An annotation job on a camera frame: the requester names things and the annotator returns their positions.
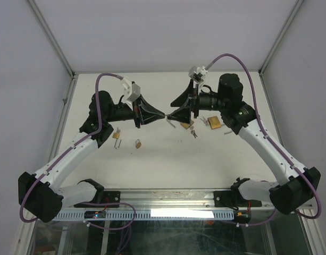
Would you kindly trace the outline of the medium brass padlock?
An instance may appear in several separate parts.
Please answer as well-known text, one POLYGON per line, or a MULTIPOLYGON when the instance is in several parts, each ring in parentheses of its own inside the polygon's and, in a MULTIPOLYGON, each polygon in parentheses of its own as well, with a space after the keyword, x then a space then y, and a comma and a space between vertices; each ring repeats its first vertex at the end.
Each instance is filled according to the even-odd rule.
MULTIPOLYGON (((173 127, 173 128, 176 128, 177 126, 175 124, 172 123, 171 120, 168 120, 166 119, 166 121, 173 127)), ((190 123, 183 123, 183 122, 179 122, 179 124, 184 128, 184 129, 189 129, 193 124, 194 124, 194 121, 191 120, 190 123)))

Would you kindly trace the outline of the brass padlock with keys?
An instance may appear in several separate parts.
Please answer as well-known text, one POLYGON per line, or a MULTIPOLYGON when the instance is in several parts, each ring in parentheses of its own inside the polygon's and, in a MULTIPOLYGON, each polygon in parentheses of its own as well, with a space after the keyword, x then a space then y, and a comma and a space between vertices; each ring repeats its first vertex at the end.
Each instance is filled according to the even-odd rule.
POLYGON ((136 149, 139 149, 141 147, 141 141, 139 139, 135 141, 135 147, 136 149))

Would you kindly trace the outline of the large brass padlock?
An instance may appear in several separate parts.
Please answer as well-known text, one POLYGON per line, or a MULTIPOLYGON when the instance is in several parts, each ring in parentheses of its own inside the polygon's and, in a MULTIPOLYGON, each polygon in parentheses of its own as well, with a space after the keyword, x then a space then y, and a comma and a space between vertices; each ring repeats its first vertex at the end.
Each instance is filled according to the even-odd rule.
POLYGON ((211 130, 220 129, 224 135, 231 134, 233 131, 227 127, 222 121, 220 121, 218 116, 211 116, 207 119, 209 127, 211 130))

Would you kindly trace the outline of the small brass padlock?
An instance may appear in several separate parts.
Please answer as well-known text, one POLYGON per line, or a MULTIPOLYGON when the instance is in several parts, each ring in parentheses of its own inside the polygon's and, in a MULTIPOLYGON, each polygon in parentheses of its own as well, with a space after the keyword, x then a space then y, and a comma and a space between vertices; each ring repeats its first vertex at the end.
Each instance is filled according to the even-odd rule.
POLYGON ((121 142, 122 142, 122 140, 120 139, 120 133, 121 133, 120 131, 116 131, 112 135, 112 138, 115 140, 115 143, 114 143, 115 149, 119 149, 121 142))

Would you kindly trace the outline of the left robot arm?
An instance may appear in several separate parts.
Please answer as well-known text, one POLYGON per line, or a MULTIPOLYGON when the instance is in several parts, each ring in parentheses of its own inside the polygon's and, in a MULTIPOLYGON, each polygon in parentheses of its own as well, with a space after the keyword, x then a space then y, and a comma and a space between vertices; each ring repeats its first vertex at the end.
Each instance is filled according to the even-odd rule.
POLYGON ((63 187, 62 183, 89 155, 99 149, 114 131, 111 123, 133 120, 140 128, 165 118, 165 114, 139 96, 129 107, 115 104, 107 91, 99 91, 91 98, 89 115, 67 148, 44 167, 30 174, 24 172, 18 179, 20 217, 27 210, 44 223, 50 222, 64 208, 90 203, 99 206, 104 200, 104 187, 88 178, 76 185, 63 187))

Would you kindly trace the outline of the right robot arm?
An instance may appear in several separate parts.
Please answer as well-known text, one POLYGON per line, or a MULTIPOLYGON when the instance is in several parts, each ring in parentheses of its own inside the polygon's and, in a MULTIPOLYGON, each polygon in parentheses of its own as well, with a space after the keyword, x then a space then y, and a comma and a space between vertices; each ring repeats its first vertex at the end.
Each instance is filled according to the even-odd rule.
POLYGON ((316 196, 320 172, 304 166, 274 141, 255 109, 243 101, 243 84, 236 74, 221 75, 216 92, 203 92, 190 80, 187 89, 170 105, 175 111, 168 119, 182 123, 190 123, 200 110, 220 112, 225 126, 245 140, 273 173, 275 182, 237 178, 225 199, 228 207, 237 208, 256 200, 270 202, 278 212, 287 215, 316 196))

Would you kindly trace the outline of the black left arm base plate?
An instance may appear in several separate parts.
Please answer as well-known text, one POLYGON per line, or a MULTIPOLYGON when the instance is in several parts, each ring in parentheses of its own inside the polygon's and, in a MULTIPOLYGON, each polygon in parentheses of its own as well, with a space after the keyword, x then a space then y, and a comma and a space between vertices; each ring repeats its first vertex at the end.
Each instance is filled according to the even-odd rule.
POLYGON ((117 203, 121 201, 121 191, 119 190, 104 190, 100 200, 90 201, 95 205, 79 203, 74 205, 75 208, 104 208, 106 203, 117 203))

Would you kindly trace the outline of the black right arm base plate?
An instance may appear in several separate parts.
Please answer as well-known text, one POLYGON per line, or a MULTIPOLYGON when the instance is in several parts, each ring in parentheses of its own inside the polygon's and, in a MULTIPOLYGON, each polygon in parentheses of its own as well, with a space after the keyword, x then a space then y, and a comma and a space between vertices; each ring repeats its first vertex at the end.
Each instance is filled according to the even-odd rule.
POLYGON ((239 207, 261 207, 262 202, 258 200, 246 200, 239 193, 231 190, 217 190, 213 192, 215 207, 228 207, 238 210, 239 207))

